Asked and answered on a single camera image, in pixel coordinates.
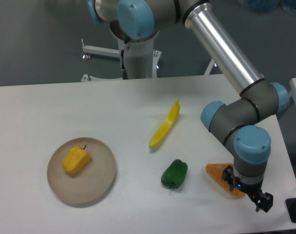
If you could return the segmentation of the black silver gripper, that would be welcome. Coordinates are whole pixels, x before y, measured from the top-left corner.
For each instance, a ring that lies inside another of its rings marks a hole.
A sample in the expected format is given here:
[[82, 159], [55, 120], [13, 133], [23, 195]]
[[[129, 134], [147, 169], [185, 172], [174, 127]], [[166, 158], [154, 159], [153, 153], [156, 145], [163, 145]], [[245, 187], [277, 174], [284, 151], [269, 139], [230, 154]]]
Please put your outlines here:
[[256, 212], [269, 212], [273, 206], [273, 195], [263, 192], [261, 187], [264, 173], [257, 176], [246, 176], [234, 170], [231, 165], [227, 166], [222, 173], [222, 180], [229, 186], [229, 191], [235, 188], [246, 193], [250, 200], [256, 205]]

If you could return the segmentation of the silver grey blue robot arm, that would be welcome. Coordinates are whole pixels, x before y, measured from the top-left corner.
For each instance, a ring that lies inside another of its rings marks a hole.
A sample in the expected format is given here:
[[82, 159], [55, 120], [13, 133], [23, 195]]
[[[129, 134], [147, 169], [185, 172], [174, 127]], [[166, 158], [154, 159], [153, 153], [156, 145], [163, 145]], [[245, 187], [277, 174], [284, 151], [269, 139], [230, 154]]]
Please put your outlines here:
[[203, 125], [232, 154], [234, 163], [222, 172], [230, 190], [248, 195], [257, 210], [269, 211], [273, 196], [261, 189], [271, 153], [269, 134], [257, 123], [284, 110], [289, 94], [279, 83], [267, 83], [226, 33], [208, 0], [89, 0], [94, 22], [108, 22], [119, 39], [123, 79], [151, 78], [153, 49], [144, 49], [157, 33], [178, 22], [194, 32], [240, 98], [226, 105], [208, 104]]

